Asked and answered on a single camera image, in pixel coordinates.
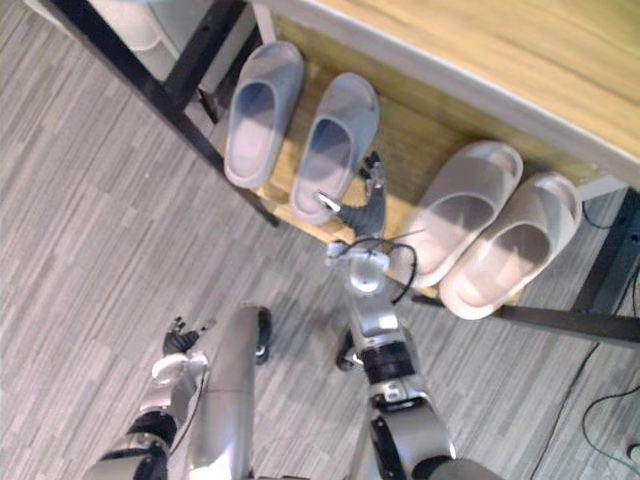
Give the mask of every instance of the wooden tabletop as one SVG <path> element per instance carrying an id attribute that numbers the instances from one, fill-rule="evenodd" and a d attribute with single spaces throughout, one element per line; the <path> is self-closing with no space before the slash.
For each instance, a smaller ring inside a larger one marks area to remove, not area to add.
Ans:
<path id="1" fill-rule="evenodd" d="M 378 59 L 399 61 L 367 41 L 384 37 L 459 69 L 486 87 L 479 98 L 514 100 L 489 113 L 640 188 L 638 1 L 257 1 Z M 518 124 L 527 109 L 547 130 L 531 130 L 531 117 Z"/>

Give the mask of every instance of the cable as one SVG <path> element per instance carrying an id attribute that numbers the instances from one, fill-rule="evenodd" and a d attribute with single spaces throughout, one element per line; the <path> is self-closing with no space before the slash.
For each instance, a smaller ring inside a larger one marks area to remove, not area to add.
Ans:
<path id="1" fill-rule="evenodd" d="M 536 462 L 536 465 L 533 468 L 533 471 L 531 472 L 531 475 L 529 476 L 529 480 L 533 480 L 533 478 L 535 477 L 536 473 L 538 473 L 538 469 L 540 468 L 540 465 L 542 465 L 542 460 L 544 460 L 544 457 L 547 454 L 547 450 L 549 450 L 549 447 L 551 446 L 551 440 L 553 440 L 553 437 L 554 437 L 554 435 L 556 433 L 556 429 L 558 428 L 558 423 L 560 423 L 560 417 L 562 416 L 562 412 L 564 411 L 564 407 L 566 406 L 567 401 L 569 400 L 569 397 L 571 397 L 571 394 L 573 393 L 573 389 L 575 388 L 576 384 L 578 383 L 578 380 L 582 376 L 582 372 L 584 371 L 584 368 L 587 366 L 587 362 L 589 361 L 589 359 L 592 357 L 593 353 L 596 351 L 596 349 L 599 346 L 600 346 L 600 343 L 596 343 L 591 347 L 591 350 L 589 350 L 589 352 L 582 359 L 582 363 L 580 364 L 580 366 L 578 367 L 578 370 L 576 371 L 575 375 L 573 376 L 573 379 L 571 380 L 571 383 L 569 384 L 569 388 L 567 389 L 566 393 L 564 394 L 564 397 L 562 398 L 562 402 L 560 403 L 560 408 L 558 409 L 558 413 L 556 414 L 556 418 L 555 418 L 555 420 L 553 422 L 553 427 L 551 428 L 551 433 L 547 437 L 547 441 L 544 444 L 544 448 L 542 449 L 542 453 L 538 457 L 538 461 Z"/>
<path id="2" fill-rule="evenodd" d="M 180 447 L 180 444 L 187 436 L 187 432 L 191 428 L 191 424 L 193 423 L 193 418 L 196 416 L 196 412 L 198 411 L 198 406 L 200 405 L 200 397 L 202 397 L 202 391 L 204 390 L 204 379 L 206 377 L 206 373 L 207 373 L 206 371 L 202 372 L 202 378 L 200 379 L 200 386 L 198 387 L 198 396 L 196 397 L 196 404 L 193 407 L 193 412 L 191 412 L 191 416 L 189 417 L 189 420 L 187 421 L 187 424 L 184 427 L 184 430 L 182 431 L 182 435 L 180 435 L 180 438 L 178 439 L 178 441 L 175 443 L 175 445 L 169 452 L 169 456 L 172 456 L 174 453 L 176 453 L 176 451 Z"/>
<path id="3" fill-rule="evenodd" d="M 598 225 L 597 223 L 595 223 L 593 220 L 591 220 L 591 217 L 587 212 L 587 207 L 585 206 L 584 202 L 582 202 L 582 216 L 584 217 L 585 222 L 587 222 L 593 228 L 597 228 L 598 230 L 611 230 L 616 224 L 615 220 L 611 225 Z"/>
<path id="4" fill-rule="evenodd" d="M 636 307 L 636 287 L 638 284 L 638 276 L 640 275 L 640 265 L 638 265 L 635 269 L 635 271 L 631 274 L 631 276 L 629 277 L 629 279 L 627 280 L 626 285 L 624 286 L 624 290 L 622 292 L 622 295 L 620 296 L 620 300 L 618 300 L 618 304 L 616 305 L 616 308 L 613 310 L 613 314 L 617 315 L 618 312 L 620 311 L 620 309 L 622 308 L 622 305 L 624 304 L 624 300 L 625 298 L 627 298 L 627 294 L 629 293 L 629 288 L 632 288 L 631 290 L 631 303 L 632 303 L 632 307 L 633 307 L 633 316 L 637 317 L 637 308 Z"/>
<path id="5" fill-rule="evenodd" d="M 638 293 L 638 277 L 640 277 L 640 266 L 636 270 L 636 276 L 633 279 L 633 287 L 631 288 L 631 306 L 633 307 L 633 316 L 638 316 L 640 307 L 636 303 L 636 293 Z"/>
<path id="6" fill-rule="evenodd" d="M 617 457 L 614 457 L 613 455 L 611 455 L 611 454 L 605 452 L 604 450 L 602 450 L 601 448 L 597 447 L 593 443 L 593 441 L 591 440 L 591 437 L 589 437 L 589 433 L 587 432 L 587 416 L 589 415 L 589 412 L 593 409 L 593 407 L 595 407 L 599 403 L 602 403 L 602 402 L 604 402 L 606 400 L 611 400 L 611 399 L 614 399 L 614 398 L 626 397 L 627 395 L 631 395 L 631 394 L 636 393 L 638 391 L 640 391 L 640 385 L 637 385 L 636 387 L 632 388 L 631 390 L 627 390 L 626 392 L 615 393 L 613 395 L 605 395 L 604 397 L 600 397 L 600 398 L 594 400 L 593 402 L 591 402 L 589 404 L 587 409 L 582 414 L 582 422 L 581 423 L 582 423 L 582 436 L 584 437 L 585 441 L 589 444 L 589 446 L 591 448 L 593 448 L 600 455 L 604 455 L 608 459 L 613 460 L 614 462 L 618 462 L 619 464 L 624 465 L 625 467 L 629 468 L 632 472 L 635 472 L 638 475 L 640 475 L 640 470 L 638 470 L 633 464 L 627 463 L 624 460 L 621 460 L 621 459 L 619 459 Z"/>
<path id="7" fill-rule="evenodd" d="M 407 283 L 404 284 L 404 287 L 402 288 L 398 296 L 391 300 L 392 305 L 396 305 L 400 300 L 402 300 L 402 298 L 411 289 L 411 285 L 413 285 L 413 281 L 416 278 L 416 273 L 418 272 L 418 253 L 416 252 L 416 249 L 411 245 L 407 245 L 406 243 L 394 243 L 389 253 L 391 253 L 395 248 L 406 248 L 407 250 L 409 250 L 413 255 L 413 262 L 411 262 L 411 275 L 409 275 L 409 280 L 407 280 Z"/>

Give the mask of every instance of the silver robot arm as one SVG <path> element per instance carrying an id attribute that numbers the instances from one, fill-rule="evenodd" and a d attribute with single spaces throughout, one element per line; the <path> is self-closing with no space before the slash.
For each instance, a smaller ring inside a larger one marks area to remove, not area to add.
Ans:
<path id="1" fill-rule="evenodd" d="M 84 480 L 165 480 L 167 461 L 176 433 L 187 421 L 189 402 L 205 373 L 206 357 L 188 350 L 198 332 L 181 333 L 184 324 L 174 321 L 167 332 L 165 356 L 152 369 L 138 415 L 127 433 L 118 439 L 84 475 Z"/>
<path id="2" fill-rule="evenodd" d="M 475 462 L 456 460 L 449 432 L 431 402 L 411 336 L 400 325 L 387 288 L 389 257 L 381 247 L 393 242 L 382 239 L 382 163 L 374 153 L 365 165 L 364 206 L 344 206 L 323 193 L 316 197 L 356 234 L 352 245 L 333 243 L 327 251 L 327 263 L 346 272 L 351 336 L 369 380 L 365 425 L 348 479 L 498 480 Z"/>

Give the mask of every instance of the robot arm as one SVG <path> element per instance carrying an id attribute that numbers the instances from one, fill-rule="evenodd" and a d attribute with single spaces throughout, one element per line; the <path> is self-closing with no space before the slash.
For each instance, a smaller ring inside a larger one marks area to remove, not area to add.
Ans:
<path id="1" fill-rule="evenodd" d="M 153 366 L 152 382 L 131 427 L 85 473 L 84 480 L 166 480 L 176 432 L 187 420 L 189 402 L 206 367 L 201 353 L 186 354 L 199 333 L 182 334 L 182 327 L 176 319 L 167 332 L 163 345 L 167 355 Z"/>

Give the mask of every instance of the white slipper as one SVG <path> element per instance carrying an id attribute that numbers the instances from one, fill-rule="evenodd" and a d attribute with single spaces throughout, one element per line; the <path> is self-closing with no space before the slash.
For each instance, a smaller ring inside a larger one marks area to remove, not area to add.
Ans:
<path id="1" fill-rule="evenodd" d="M 261 46 L 247 59 L 231 100 L 224 172 L 239 187 L 267 182 L 295 107 L 304 61 L 291 43 Z"/>
<path id="2" fill-rule="evenodd" d="M 490 315 L 556 258 L 581 219 L 569 180 L 554 172 L 535 175 L 444 278 L 442 302 L 468 320 Z"/>
<path id="3" fill-rule="evenodd" d="M 367 80 L 343 73 L 331 82 L 316 110 L 291 191 L 291 211 L 296 218 L 314 225 L 331 218 L 315 194 L 322 191 L 342 198 L 379 120 L 378 98 Z"/>
<path id="4" fill-rule="evenodd" d="M 447 160 L 402 232 L 408 235 L 401 241 L 418 254 L 415 286 L 435 285 L 446 275 L 496 219 L 521 176 L 522 158 L 501 142 L 472 143 Z M 406 249 L 393 252 L 397 278 L 409 278 L 409 254 Z"/>

